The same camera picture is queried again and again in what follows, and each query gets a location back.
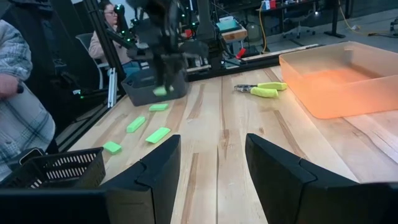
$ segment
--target wire basket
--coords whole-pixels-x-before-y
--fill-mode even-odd
[[[93,188],[105,177],[103,148],[29,159],[0,183],[4,189]]]

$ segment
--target wooden table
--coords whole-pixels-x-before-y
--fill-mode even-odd
[[[280,68],[272,67],[194,82],[186,97],[157,113],[148,112],[149,105],[133,107],[125,97],[72,150],[120,143],[120,154],[104,152],[106,181],[159,145],[145,142],[159,127],[172,130],[167,137],[181,134],[172,223],[267,223],[246,165],[246,133],[351,180],[398,180],[398,111],[319,120],[289,89],[276,99],[233,92],[237,84],[280,80]],[[126,134],[126,126],[140,115],[146,124]]]

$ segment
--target orange translucent tub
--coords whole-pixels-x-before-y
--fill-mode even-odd
[[[356,42],[279,56],[282,76],[316,118],[398,110],[398,54]]]

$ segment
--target gray bin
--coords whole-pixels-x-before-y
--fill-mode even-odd
[[[187,94],[189,83],[186,71],[180,71],[172,84],[174,91],[166,96],[155,96],[155,70],[152,68],[141,70],[130,75],[122,82],[126,94],[134,106],[142,106],[150,103],[159,103],[167,100],[181,98]]]

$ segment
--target green foam block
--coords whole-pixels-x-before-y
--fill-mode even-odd
[[[115,142],[111,142],[111,141],[105,143],[105,145],[103,145],[102,147],[104,147],[104,149],[107,150],[112,155],[115,155],[122,151],[122,147],[120,145],[116,144]]]
[[[169,88],[170,91],[174,91],[174,88],[170,86]],[[165,96],[167,95],[166,87],[164,86],[159,86],[156,89],[154,89],[154,95],[155,96]]]
[[[127,133],[134,133],[142,124],[145,123],[145,117],[139,116],[126,128]]]
[[[150,142],[150,143],[157,143],[160,141],[166,134],[170,132],[169,128],[159,128],[157,131],[155,131],[154,134],[151,134],[145,141]]]
[[[168,107],[169,107],[168,103],[152,105],[150,106],[149,111],[163,111],[166,110]]]

